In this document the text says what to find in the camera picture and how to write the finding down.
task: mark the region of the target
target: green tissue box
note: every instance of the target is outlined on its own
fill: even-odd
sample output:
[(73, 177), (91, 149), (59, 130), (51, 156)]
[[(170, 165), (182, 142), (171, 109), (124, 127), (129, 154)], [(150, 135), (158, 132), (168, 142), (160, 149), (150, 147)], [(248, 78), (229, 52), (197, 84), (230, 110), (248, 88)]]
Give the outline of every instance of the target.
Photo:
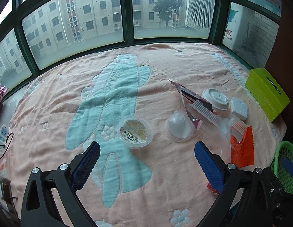
[(290, 102), (283, 89), (265, 68), (252, 69), (245, 86), (258, 101), (270, 122)]

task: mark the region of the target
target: green basket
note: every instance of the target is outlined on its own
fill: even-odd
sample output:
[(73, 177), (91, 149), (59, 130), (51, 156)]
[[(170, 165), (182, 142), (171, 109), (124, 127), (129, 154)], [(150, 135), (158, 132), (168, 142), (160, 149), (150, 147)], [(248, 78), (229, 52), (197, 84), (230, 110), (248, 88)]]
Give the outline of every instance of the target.
[(288, 158), (293, 163), (293, 145), (288, 141), (283, 141), (278, 145), (270, 168), (279, 179), (285, 192), (293, 194), (293, 179), (282, 166), (284, 158)]

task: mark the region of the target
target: white ventilation grille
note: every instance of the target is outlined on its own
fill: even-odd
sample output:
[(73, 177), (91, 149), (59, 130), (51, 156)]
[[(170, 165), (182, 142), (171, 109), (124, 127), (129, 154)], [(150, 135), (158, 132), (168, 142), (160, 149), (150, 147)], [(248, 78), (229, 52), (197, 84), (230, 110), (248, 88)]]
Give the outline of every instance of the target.
[(215, 0), (188, 0), (185, 25), (209, 28), (212, 23)]

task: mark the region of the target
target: white cup lid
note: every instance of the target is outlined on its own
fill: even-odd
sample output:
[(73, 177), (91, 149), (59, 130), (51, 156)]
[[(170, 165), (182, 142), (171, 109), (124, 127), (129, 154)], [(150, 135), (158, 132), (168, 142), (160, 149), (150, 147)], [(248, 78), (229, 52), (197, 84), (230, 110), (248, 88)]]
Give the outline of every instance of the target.
[(227, 111), (229, 109), (229, 100), (225, 94), (217, 89), (206, 89), (202, 97), (209, 101), (216, 111)]

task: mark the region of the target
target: food label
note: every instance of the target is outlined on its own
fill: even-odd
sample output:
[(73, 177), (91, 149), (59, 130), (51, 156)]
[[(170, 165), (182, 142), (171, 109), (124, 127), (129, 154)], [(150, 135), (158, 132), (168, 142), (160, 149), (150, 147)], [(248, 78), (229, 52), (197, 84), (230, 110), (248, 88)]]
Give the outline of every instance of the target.
[(147, 130), (138, 120), (128, 120), (120, 127), (122, 138), (132, 144), (145, 143), (147, 139)]

